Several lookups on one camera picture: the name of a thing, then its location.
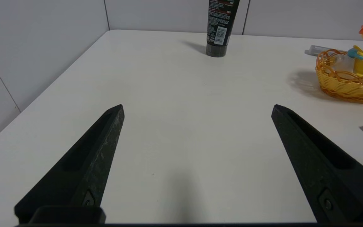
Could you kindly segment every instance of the barcode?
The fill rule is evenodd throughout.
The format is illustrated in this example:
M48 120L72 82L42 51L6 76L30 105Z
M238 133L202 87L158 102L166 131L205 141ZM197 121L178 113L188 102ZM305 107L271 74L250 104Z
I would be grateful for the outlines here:
M226 28L218 26L218 30L216 30L214 43L218 45L223 45L223 41L225 40Z

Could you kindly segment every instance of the tube label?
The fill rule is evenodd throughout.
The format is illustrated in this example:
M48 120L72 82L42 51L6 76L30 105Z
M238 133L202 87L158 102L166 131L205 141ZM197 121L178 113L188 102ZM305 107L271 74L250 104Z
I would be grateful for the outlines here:
M209 0L207 42L226 46L238 10L239 0Z

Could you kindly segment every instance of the wicker basket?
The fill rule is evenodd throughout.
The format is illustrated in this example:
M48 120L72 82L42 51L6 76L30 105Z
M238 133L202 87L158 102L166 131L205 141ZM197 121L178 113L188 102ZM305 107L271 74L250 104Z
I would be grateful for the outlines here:
M320 88L328 95L348 102L363 103L363 77L347 71L334 71L334 56L347 52L328 50L317 56L316 73Z

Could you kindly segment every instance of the white object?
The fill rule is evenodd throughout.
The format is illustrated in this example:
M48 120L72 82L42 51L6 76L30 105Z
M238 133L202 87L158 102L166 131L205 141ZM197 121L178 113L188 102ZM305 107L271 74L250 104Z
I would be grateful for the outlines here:
M327 51L327 50L330 50L330 49L332 49L332 48L311 45L308 50L305 50L305 53L307 55L318 56L321 52Z
M363 165L363 105L320 91L315 59L303 55L314 43L363 48L232 35L226 56L213 58L204 33L105 33L0 133L0 226L17 224L14 205L118 104L125 120L101 204L107 223L314 222L274 104Z
M349 57L348 55L336 55L334 58L334 65L331 66L331 68L334 71L348 71L353 72L354 71L354 59Z

